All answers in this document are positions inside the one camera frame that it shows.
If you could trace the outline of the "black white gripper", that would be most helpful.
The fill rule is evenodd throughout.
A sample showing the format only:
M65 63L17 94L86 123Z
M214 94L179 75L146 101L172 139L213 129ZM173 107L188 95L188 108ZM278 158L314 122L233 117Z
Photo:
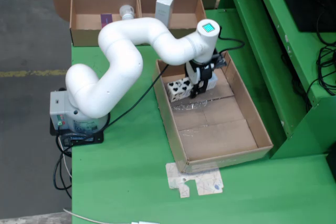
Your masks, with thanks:
M193 99L201 93L205 93L208 86L208 81L212 78L214 64L197 64L194 61L188 61L185 64L185 72L193 85L190 98Z

